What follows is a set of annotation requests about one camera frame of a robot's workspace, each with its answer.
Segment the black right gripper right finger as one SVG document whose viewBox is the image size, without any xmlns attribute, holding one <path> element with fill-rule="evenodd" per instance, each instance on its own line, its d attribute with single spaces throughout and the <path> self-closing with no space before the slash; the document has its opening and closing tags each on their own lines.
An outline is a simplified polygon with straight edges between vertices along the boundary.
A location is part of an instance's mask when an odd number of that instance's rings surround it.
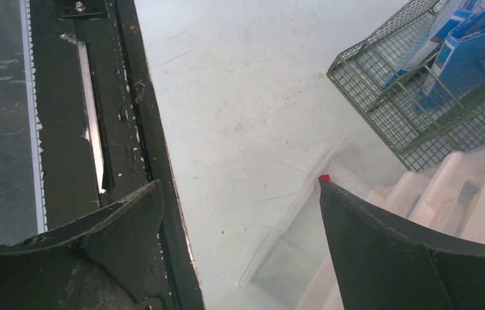
<svg viewBox="0 0 485 310">
<path fill-rule="evenodd" d="M 345 309 L 485 309 L 485 245 L 421 226 L 319 181 Z"/>
</svg>

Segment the blue folder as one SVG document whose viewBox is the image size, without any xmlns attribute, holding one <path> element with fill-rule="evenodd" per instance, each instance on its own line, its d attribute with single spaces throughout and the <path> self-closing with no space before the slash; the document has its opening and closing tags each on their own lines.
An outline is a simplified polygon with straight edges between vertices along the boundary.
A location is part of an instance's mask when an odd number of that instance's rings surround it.
<svg viewBox="0 0 485 310">
<path fill-rule="evenodd" d="M 485 9 L 450 31 L 419 92 L 419 114 L 485 84 Z"/>
<path fill-rule="evenodd" d="M 384 79 L 383 88 L 428 61 L 451 30 L 484 9 L 485 1 L 441 1 L 428 27 L 417 26 L 409 33 L 390 39 L 387 52 L 390 60 L 394 61 L 394 72 Z"/>
</svg>

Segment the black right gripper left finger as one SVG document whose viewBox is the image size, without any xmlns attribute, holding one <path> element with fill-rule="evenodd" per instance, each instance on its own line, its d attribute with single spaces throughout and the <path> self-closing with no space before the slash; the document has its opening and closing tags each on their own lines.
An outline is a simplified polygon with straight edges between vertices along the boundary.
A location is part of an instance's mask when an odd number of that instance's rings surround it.
<svg viewBox="0 0 485 310">
<path fill-rule="evenodd" d="M 155 180 L 82 218 L 0 245 L 0 309 L 133 309 L 148 299 L 164 212 Z"/>
</svg>

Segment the white plastic drawer organizer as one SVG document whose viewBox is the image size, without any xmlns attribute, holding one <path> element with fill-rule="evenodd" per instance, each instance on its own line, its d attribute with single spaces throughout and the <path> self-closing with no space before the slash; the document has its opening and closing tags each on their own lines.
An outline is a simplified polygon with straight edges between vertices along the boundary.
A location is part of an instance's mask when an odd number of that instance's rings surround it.
<svg viewBox="0 0 485 310">
<path fill-rule="evenodd" d="M 395 172 L 342 138 L 247 264 L 239 285 L 267 309 L 345 309 L 320 208 L 319 177 L 421 226 L 485 245 L 485 145 L 421 172 Z"/>
</svg>

